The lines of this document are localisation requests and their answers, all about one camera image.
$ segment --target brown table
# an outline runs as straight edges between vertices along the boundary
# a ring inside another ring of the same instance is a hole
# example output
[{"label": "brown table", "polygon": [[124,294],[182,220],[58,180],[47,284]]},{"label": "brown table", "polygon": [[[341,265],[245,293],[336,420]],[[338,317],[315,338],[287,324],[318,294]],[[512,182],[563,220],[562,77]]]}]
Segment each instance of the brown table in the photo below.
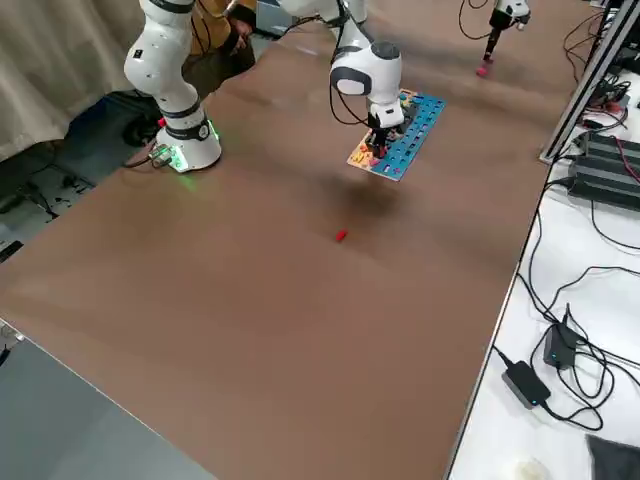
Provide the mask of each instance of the brown table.
[{"label": "brown table", "polygon": [[536,2],[480,80],[456,5],[382,3],[448,101],[400,184],[345,164],[311,27],[208,99],[219,165],[118,171],[0,271],[4,319],[221,480],[440,477],[527,233],[588,9]]}]

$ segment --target black power adapter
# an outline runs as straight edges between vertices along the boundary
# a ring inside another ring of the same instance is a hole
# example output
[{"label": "black power adapter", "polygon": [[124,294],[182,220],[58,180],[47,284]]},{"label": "black power adapter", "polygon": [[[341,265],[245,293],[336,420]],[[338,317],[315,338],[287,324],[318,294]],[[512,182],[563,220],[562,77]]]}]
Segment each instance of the black power adapter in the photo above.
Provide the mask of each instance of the black power adapter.
[{"label": "black power adapter", "polygon": [[518,400],[529,410],[543,404],[551,396],[547,386],[522,360],[511,363],[502,374],[502,379]]},{"label": "black power adapter", "polygon": [[579,336],[564,322],[553,325],[547,332],[544,343],[544,363],[566,370],[576,361]]}]

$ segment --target table surface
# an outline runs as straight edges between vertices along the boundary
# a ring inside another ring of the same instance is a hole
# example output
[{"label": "table surface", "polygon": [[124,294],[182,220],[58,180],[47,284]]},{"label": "table surface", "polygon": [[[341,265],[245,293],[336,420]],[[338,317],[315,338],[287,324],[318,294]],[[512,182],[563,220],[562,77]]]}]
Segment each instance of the table surface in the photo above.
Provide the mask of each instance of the table surface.
[{"label": "table surface", "polygon": [[[624,140],[640,142],[640,76],[625,73],[622,80],[630,80],[629,118],[627,129],[616,127],[607,132]],[[604,125],[613,120],[604,115],[590,115]],[[574,129],[571,139],[584,132]],[[568,154],[578,154],[573,149]],[[551,179],[568,175],[567,163],[556,164]],[[533,283],[548,305],[555,291],[572,281],[591,265],[619,265],[640,271],[640,254],[618,247],[600,237],[591,224],[590,204],[568,197],[562,188],[548,192],[540,204],[542,242],[533,264]],[[640,245],[640,214],[603,205],[596,207],[596,221],[600,229],[612,238],[631,245]],[[540,238],[536,226],[528,239],[519,270],[525,275],[535,243]],[[640,361],[638,338],[640,321],[637,291],[640,279],[620,272],[596,273],[561,295],[553,313],[562,318],[567,302],[575,318],[588,332],[595,344]],[[525,287],[515,281],[505,303],[505,310],[495,338],[495,345],[513,361],[527,360],[534,346],[548,328],[534,309]],[[555,375],[536,357],[537,372],[549,386],[552,397],[549,405],[561,415],[580,408]],[[597,365],[582,359],[579,368],[587,374],[598,374]],[[514,465],[533,459],[544,465],[551,479],[591,478],[591,457],[585,431],[552,420],[543,410],[529,412],[515,399],[501,379],[505,366],[497,354],[492,354],[478,388],[471,414],[451,471],[451,480],[472,478],[507,479]],[[640,371],[629,369],[636,378]],[[608,440],[640,446],[640,391],[624,375],[616,374],[615,390],[602,407],[604,428],[597,435]],[[569,384],[577,388],[571,375],[565,374]],[[605,383],[608,389],[610,382]],[[595,391],[596,382],[587,380],[585,388]],[[596,425],[592,414],[576,420]]]},{"label": "table surface", "polygon": [[334,41],[292,33],[207,100],[217,166],[114,174],[2,266],[0,316],[223,480],[441,477],[588,8],[539,5],[482,80],[456,5],[403,6],[370,27],[448,105],[400,184],[346,165]]}]

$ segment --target person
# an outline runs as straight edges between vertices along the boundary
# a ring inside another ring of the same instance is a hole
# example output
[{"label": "person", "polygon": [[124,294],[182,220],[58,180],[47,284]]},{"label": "person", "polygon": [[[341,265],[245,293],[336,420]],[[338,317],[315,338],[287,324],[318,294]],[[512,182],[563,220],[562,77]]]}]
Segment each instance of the person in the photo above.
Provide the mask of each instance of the person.
[{"label": "person", "polygon": [[256,3],[239,0],[227,18],[217,18],[229,0],[197,0],[191,24],[191,55],[183,74],[201,99],[255,64],[250,35],[256,28]]}]

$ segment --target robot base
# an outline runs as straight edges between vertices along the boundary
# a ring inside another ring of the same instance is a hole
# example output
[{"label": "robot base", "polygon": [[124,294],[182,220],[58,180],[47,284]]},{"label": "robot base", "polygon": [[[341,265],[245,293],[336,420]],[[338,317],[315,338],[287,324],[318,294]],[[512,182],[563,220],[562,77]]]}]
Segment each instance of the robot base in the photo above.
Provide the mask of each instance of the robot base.
[{"label": "robot base", "polygon": [[222,155],[218,134],[209,122],[211,134],[205,140],[179,140],[163,128],[156,137],[157,147],[168,149],[168,165],[179,173],[212,166]]}]

